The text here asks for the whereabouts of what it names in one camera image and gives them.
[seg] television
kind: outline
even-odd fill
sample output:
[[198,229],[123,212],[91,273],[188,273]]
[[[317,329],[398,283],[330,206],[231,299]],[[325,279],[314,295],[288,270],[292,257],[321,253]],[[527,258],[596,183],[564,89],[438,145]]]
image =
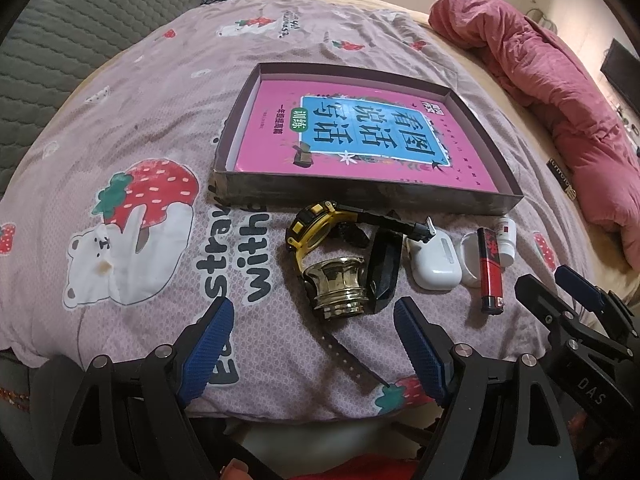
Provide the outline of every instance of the television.
[[600,71],[634,112],[640,115],[640,60],[613,40]]

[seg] green strawberry leaf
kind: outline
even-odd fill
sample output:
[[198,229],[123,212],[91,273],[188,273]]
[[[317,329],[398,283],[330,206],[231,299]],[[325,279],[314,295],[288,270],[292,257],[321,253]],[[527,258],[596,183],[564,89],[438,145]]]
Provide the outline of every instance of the green strawberry leaf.
[[116,173],[111,177],[109,185],[98,193],[98,203],[92,215],[102,215],[104,220],[111,218],[115,209],[121,205],[127,197],[126,187],[131,183],[133,177],[128,173]]
[[374,402],[380,408],[378,414],[384,415],[402,408],[404,406],[405,390],[405,386],[396,386],[395,384],[382,386],[382,397],[378,397]]

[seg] gray quilted headboard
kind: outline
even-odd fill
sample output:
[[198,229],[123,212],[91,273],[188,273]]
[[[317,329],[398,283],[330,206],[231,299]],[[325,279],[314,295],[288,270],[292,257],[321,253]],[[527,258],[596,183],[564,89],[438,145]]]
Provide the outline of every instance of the gray quilted headboard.
[[0,44],[0,196],[71,92],[200,0],[31,0]]

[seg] red lighter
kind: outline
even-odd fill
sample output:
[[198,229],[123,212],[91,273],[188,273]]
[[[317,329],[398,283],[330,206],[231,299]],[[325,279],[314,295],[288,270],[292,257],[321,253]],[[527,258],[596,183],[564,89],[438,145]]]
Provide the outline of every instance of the red lighter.
[[495,232],[481,227],[478,229],[478,249],[480,251],[480,288],[482,311],[496,316],[504,310],[502,298],[502,271],[500,254]]

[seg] rolled pink comforter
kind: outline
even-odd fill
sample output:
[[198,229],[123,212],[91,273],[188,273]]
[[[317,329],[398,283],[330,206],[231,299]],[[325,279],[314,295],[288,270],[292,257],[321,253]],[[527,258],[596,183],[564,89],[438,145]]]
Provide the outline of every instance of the rolled pink comforter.
[[640,168],[622,122],[571,49],[501,0],[438,0],[429,23],[473,50],[500,85],[551,131],[573,171],[584,217],[619,230],[640,270]]

